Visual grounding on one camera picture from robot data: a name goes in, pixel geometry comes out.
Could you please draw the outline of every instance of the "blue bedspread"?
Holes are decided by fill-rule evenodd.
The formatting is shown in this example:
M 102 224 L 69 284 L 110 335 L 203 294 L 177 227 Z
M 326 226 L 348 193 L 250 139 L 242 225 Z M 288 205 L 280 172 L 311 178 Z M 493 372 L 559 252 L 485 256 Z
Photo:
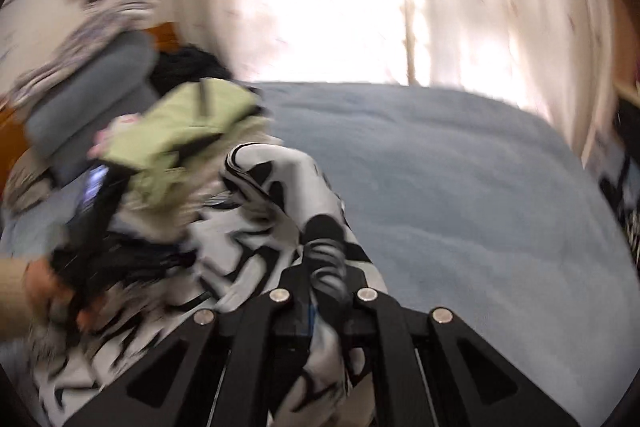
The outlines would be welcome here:
M 327 173 L 393 296 L 451 308 L 583 427 L 604 422 L 640 367 L 640 284 L 548 124 L 448 90 L 261 87 L 272 134 Z M 9 222 L 0 248 L 45 251 L 77 195 L 69 185 Z

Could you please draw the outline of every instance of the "light green garment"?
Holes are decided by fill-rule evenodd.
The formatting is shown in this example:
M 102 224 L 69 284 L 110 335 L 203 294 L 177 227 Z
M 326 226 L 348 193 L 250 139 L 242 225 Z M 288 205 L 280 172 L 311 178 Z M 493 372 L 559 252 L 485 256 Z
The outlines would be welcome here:
M 113 136 L 100 157 L 138 172 L 129 188 L 149 208 L 178 204 L 186 195 L 181 187 L 190 173 L 267 122 L 249 116 L 259 102 L 254 93 L 218 78 L 200 82 L 204 85 L 189 82 L 172 90 L 138 123 Z M 195 152 L 178 164 L 178 150 L 197 143 Z

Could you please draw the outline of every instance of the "black cloth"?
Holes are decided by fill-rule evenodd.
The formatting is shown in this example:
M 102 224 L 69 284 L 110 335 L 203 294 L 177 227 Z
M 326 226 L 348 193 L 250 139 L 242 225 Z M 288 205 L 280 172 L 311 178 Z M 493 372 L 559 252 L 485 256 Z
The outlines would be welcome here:
M 189 44 L 175 53 L 161 52 L 149 83 L 158 95 L 164 96 L 184 82 L 197 82 L 201 78 L 231 80 L 232 75 L 215 55 Z
M 629 156 L 640 164 L 640 108 L 621 98 L 613 125 Z

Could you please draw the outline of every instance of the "black and white patterned fabric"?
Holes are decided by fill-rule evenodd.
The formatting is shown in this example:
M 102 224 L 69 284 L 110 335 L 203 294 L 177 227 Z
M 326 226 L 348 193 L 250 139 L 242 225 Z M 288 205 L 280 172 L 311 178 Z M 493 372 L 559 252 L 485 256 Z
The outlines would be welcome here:
M 112 288 L 100 327 L 69 352 L 50 349 L 63 345 L 52 328 L 34 332 L 34 380 L 52 425 L 63 425 L 197 309 L 235 310 L 277 287 L 297 263 L 310 280 L 314 329 L 308 359 L 270 421 L 369 425 L 374 399 L 364 352 L 344 354 L 338 334 L 350 300 L 346 266 L 361 268 L 369 286 L 386 287 L 348 227 L 342 201 L 310 156 L 277 145 L 236 147 L 221 177 L 228 193 L 212 194 L 189 227 L 200 249 L 193 269 Z
M 619 153 L 622 156 L 622 165 L 618 169 L 612 169 L 611 165 L 605 163 L 609 169 L 601 171 L 592 169 L 592 173 L 600 178 L 598 183 L 600 190 L 622 228 L 634 267 L 640 277 L 640 192 L 638 184 L 640 170 L 628 151 L 620 149 L 616 143 L 610 143 L 608 149 L 610 155 Z M 606 158 L 606 161 L 612 163 L 611 158 Z

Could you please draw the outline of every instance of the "pink item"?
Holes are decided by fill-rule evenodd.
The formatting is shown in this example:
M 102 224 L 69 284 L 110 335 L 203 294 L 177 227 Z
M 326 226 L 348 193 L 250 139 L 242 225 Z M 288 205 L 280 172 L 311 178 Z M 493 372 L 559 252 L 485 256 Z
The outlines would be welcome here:
M 123 129 L 133 125 L 140 120 L 140 115 L 136 114 L 124 114 L 111 120 L 111 123 L 107 128 L 98 131 L 94 137 L 94 146 L 87 151 L 86 157 L 90 160 L 94 160 L 99 157 L 109 144 L 111 137 L 122 131 Z

